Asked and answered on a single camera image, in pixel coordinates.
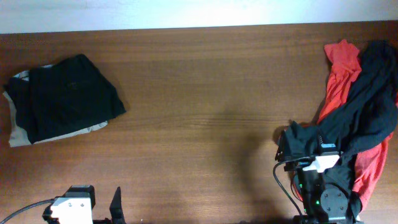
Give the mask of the black shorts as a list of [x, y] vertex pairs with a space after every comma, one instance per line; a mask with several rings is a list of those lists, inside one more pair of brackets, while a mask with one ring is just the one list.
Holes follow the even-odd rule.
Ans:
[[16, 108], [16, 123], [35, 142], [56, 128], [82, 129], [126, 112], [116, 88], [86, 55], [20, 72], [4, 85]]

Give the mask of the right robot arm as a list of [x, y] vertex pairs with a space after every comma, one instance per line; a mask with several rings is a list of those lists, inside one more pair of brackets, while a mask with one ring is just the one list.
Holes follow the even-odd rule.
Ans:
[[[275, 155], [275, 181], [298, 211], [293, 222], [359, 223], [354, 215], [356, 205], [351, 201], [349, 192], [336, 181], [326, 179], [326, 172], [337, 165], [341, 152], [335, 144], [324, 140], [318, 133], [309, 140], [308, 145], [315, 147], [313, 152], [306, 152], [305, 144], [285, 130], [279, 137]], [[290, 181], [291, 194], [283, 188], [276, 175], [279, 166], [293, 174]]]

